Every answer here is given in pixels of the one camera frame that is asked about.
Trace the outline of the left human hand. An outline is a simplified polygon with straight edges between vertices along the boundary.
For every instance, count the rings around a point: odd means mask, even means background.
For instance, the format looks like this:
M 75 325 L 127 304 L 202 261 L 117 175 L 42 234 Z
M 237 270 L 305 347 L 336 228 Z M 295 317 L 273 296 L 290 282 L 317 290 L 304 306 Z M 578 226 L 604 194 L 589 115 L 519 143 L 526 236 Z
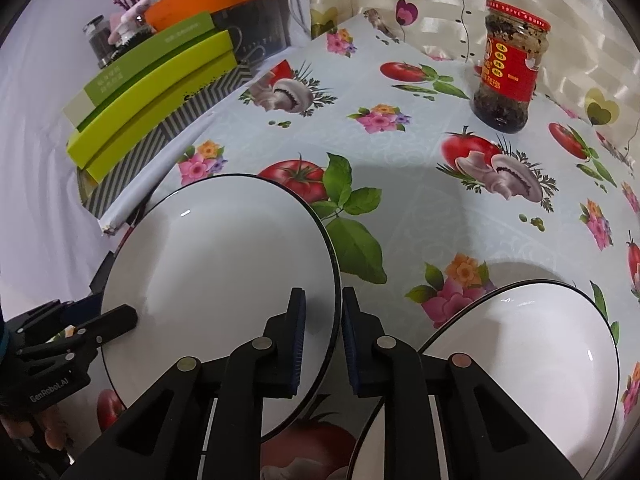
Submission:
M 52 450 L 63 451 L 73 445 L 70 428 L 58 404 L 37 414 L 27 414 L 9 404 L 1 403 L 1 425 L 11 439 L 31 438 L 36 429 L 43 432 L 44 440 Z

